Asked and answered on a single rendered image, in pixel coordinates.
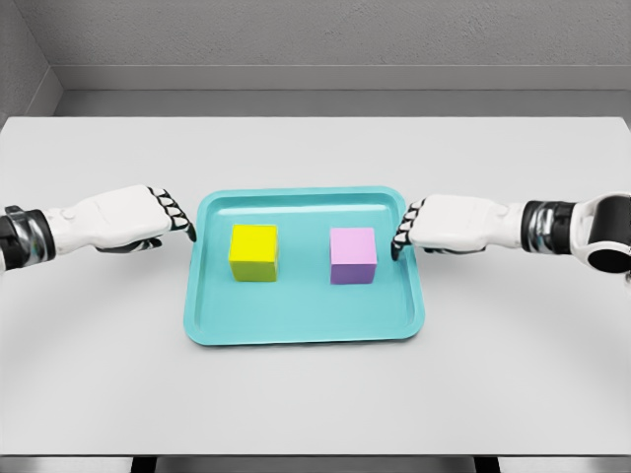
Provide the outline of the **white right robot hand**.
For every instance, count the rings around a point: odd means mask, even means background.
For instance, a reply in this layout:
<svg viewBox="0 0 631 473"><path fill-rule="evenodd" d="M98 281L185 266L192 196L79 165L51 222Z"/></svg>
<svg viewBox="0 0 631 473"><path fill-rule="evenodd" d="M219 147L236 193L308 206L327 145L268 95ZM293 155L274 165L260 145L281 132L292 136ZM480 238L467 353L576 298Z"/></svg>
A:
<svg viewBox="0 0 631 473"><path fill-rule="evenodd" d="M390 256L397 261L406 246L426 252L468 254L483 251L503 205L489 199L434 194L413 202L404 212L390 243Z"/></svg>

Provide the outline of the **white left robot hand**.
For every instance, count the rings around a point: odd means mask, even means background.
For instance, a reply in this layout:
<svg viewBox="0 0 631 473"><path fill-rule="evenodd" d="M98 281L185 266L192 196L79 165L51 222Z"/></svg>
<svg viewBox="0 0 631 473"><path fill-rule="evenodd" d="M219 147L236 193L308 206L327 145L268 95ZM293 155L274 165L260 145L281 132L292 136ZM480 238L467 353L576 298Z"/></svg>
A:
<svg viewBox="0 0 631 473"><path fill-rule="evenodd" d="M196 241L195 227L163 188L133 185L82 200L74 207L71 236L104 253L131 253L162 245L169 232Z"/></svg>

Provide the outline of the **pink cube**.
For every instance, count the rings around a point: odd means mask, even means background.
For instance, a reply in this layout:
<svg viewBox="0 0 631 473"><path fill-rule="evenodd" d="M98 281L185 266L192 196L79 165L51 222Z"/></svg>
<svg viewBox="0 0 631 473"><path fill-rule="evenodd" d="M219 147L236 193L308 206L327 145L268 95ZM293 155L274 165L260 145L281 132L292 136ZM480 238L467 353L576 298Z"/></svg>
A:
<svg viewBox="0 0 631 473"><path fill-rule="evenodd" d="M332 228L329 232L330 283L372 284L378 256L373 228Z"/></svg>

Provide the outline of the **yellow cube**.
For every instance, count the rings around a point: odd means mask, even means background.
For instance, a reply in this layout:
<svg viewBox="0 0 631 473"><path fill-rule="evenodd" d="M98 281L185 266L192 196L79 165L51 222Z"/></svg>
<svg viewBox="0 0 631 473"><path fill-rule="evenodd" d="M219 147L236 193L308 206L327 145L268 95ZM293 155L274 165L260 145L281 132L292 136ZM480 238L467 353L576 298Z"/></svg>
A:
<svg viewBox="0 0 631 473"><path fill-rule="evenodd" d="M238 282L275 282L278 232L273 225L233 225L229 264Z"/></svg>

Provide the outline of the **teal plastic tray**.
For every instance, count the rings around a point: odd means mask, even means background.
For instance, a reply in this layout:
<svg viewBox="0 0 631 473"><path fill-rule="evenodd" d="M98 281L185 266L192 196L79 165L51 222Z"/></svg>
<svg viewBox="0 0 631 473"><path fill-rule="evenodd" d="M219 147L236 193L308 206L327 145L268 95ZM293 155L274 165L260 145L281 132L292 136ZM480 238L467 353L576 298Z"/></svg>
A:
<svg viewBox="0 0 631 473"><path fill-rule="evenodd" d="M204 346L399 340L425 322L415 254L390 242L407 206L385 186L239 189L207 195L197 212L183 326ZM274 225L275 282L238 282L229 266L235 225ZM371 228L378 265L367 285L330 283L329 232Z"/></svg>

